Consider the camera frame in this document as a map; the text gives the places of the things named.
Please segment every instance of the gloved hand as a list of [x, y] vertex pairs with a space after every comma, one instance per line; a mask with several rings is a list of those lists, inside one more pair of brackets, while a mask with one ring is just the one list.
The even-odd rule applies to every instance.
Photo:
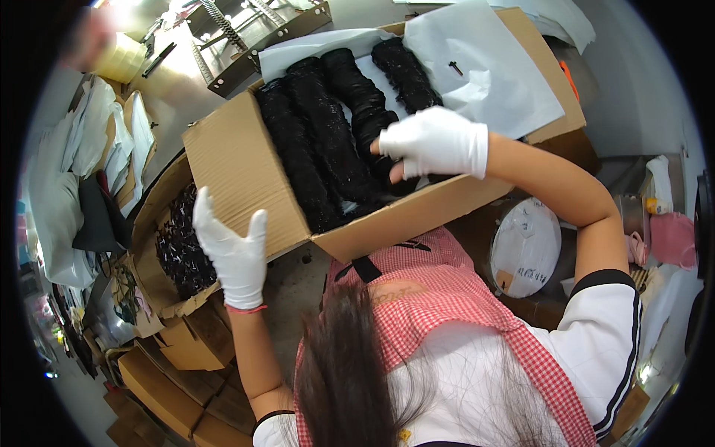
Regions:
[[224, 304], [239, 310], [263, 304], [266, 278], [266, 210], [251, 217], [248, 236], [240, 237], [214, 216], [208, 187], [199, 190], [194, 205], [194, 228], [201, 248], [213, 262], [224, 290]]
[[[488, 149], [486, 124], [439, 106], [390, 124], [370, 147], [374, 154], [403, 157], [390, 173], [393, 183], [426, 174], [470, 174], [483, 179]], [[393, 176], [403, 167], [402, 179]]]

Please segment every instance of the black lace roll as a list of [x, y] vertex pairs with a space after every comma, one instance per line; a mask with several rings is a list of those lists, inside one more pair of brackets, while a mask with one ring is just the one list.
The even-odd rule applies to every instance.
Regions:
[[216, 282], [216, 270], [201, 250], [192, 225], [195, 202], [196, 185], [192, 182], [169, 204], [169, 221], [157, 236], [159, 264], [174, 281], [182, 300]]
[[327, 179], [317, 167], [309, 125], [294, 113], [286, 93], [283, 80], [276, 79], [260, 87], [255, 97], [310, 231], [326, 232], [347, 220], [341, 215], [339, 197], [328, 189]]
[[373, 177], [394, 195], [405, 195], [415, 189], [416, 181], [404, 185], [390, 183], [390, 169], [395, 162], [387, 157], [370, 153], [370, 145], [398, 120], [397, 115], [385, 109], [385, 95], [355, 64], [355, 57], [347, 48], [339, 48], [320, 58], [328, 89], [352, 112], [352, 135], [357, 154], [368, 164]]
[[320, 59], [308, 57], [291, 65], [284, 81], [296, 111], [310, 124], [315, 151], [340, 197], [379, 207], [385, 193], [355, 151], [342, 107], [328, 93]]
[[430, 86], [422, 64], [403, 46], [400, 37], [380, 42], [373, 47], [373, 62], [398, 91], [398, 101], [410, 114], [442, 105], [442, 99]]

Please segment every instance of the white shirt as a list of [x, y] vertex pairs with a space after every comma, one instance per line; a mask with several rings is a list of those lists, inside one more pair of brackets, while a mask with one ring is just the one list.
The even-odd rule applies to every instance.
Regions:
[[[557, 330], [527, 325], [571, 380], [598, 440], [610, 431], [635, 368], [641, 306], [631, 284], [623, 272], [591, 273], [575, 286]], [[512, 421], [519, 419], [519, 411], [547, 433], [550, 443], [566, 445], [538, 391], [492, 328], [454, 321], [433, 329], [408, 366], [400, 365], [388, 375], [395, 386], [393, 404], [397, 406], [403, 405], [410, 393], [425, 392], [410, 389], [407, 368], [434, 378], [429, 387], [434, 393], [430, 405], [406, 427], [411, 432], [408, 446], [431, 441], [513, 445], [517, 438]], [[533, 398], [526, 399], [530, 406], [523, 410], [524, 399], [513, 402], [519, 395], [505, 393], [505, 385], [531, 393]], [[253, 444], [297, 445], [286, 439], [295, 439], [289, 433], [295, 433], [295, 415], [273, 416], [256, 428]]]

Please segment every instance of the pink bracelet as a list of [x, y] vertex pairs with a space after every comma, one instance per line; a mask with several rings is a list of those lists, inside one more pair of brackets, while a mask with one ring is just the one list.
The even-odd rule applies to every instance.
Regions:
[[224, 304], [224, 306], [226, 307], [226, 310], [228, 310], [229, 312], [240, 313], [242, 315], [247, 315], [249, 313], [256, 313], [259, 310], [263, 310], [268, 307], [265, 304], [261, 304], [260, 306], [258, 306], [255, 309], [243, 310], [243, 309], [233, 308], [233, 307], [229, 306], [228, 304]]

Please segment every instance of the woman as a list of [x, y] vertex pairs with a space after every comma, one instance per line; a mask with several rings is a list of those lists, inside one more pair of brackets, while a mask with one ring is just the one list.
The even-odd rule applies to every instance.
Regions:
[[640, 319], [621, 218], [603, 185], [440, 107], [390, 125], [372, 151], [403, 158], [394, 182], [497, 177], [577, 226], [571, 301], [558, 330], [532, 328], [494, 298], [443, 227], [349, 265], [333, 261], [323, 312], [305, 323], [294, 394], [261, 315], [266, 212], [241, 238], [213, 217], [203, 188], [194, 226], [231, 310], [259, 421], [254, 445], [595, 445], [628, 389]]

